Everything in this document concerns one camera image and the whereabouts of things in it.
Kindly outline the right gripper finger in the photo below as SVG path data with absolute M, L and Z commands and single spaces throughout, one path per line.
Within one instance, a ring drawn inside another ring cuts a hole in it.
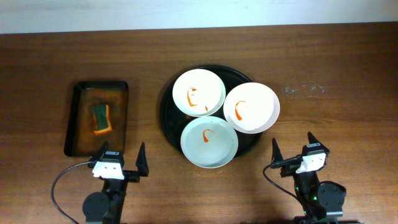
M 279 149 L 279 146 L 277 144 L 277 141 L 275 138 L 272 139 L 272 158 L 271 158 L 271 163 L 278 163 L 280 161 L 283 161 L 283 157 L 281 154 L 281 151 Z
M 325 148 L 325 146 L 309 131 L 307 133 L 308 136 L 308 141 L 309 144 L 307 144 L 307 147 L 321 147 L 321 148 Z

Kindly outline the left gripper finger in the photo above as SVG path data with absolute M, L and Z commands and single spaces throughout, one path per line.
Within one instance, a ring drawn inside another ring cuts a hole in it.
M 109 143 L 108 141 L 105 141 L 103 145 L 100 147 L 99 151 L 96 152 L 91 158 L 90 162 L 98 162 L 102 160 L 102 157 L 104 156 L 105 152 L 108 150 Z
M 141 177 L 148 177 L 149 176 L 149 166 L 146 159 L 146 146 L 145 143 L 142 142 L 139 153 L 136 159 L 136 167 L 139 175 Z

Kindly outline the green and orange sponge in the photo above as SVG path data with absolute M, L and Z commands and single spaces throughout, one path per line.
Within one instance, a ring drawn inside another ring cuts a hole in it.
M 94 134 L 102 135 L 113 130 L 108 105 L 94 105 L 90 108 L 94 123 Z

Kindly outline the pinkish white plate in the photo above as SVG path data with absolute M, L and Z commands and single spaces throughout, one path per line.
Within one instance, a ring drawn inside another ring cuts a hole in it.
M 269 129 L 277 121 L 280 102 L 268 86 L 255 82 L 243 83 L 227 94 L 223 114 L 235 130 L 257 134 Z

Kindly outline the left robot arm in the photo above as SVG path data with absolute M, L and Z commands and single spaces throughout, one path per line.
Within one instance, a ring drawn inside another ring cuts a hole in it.
M 136 159 L 137 170 L 124 170 L 123 153 L 111 151 L 106 141 L 89 160 L 93 176 L 104 181 L 99 192 L 89 194 L 83 202 L 85 223 L 119 223 L 129 183 L 140 182 L 149 175 L 145 144 L 142 143 Z

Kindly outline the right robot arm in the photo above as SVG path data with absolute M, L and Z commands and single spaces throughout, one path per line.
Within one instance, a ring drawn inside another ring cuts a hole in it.
M 326 166 L 330 150 L 311 132 L 307 133 L 309 143 L 302 153 L 284 159 L 276 139 L 272 140 L 272 158 L 267 168 L 280 169 L 280 176 L 292 177 L 295 192 L 291 193 L 275 182 L 272 185 L 296 199 L 304 215 L 294 217 L 294 223 L 338 223 L 343 216 L 346 188 L 336 182 L 319 181 L 317 172 Z

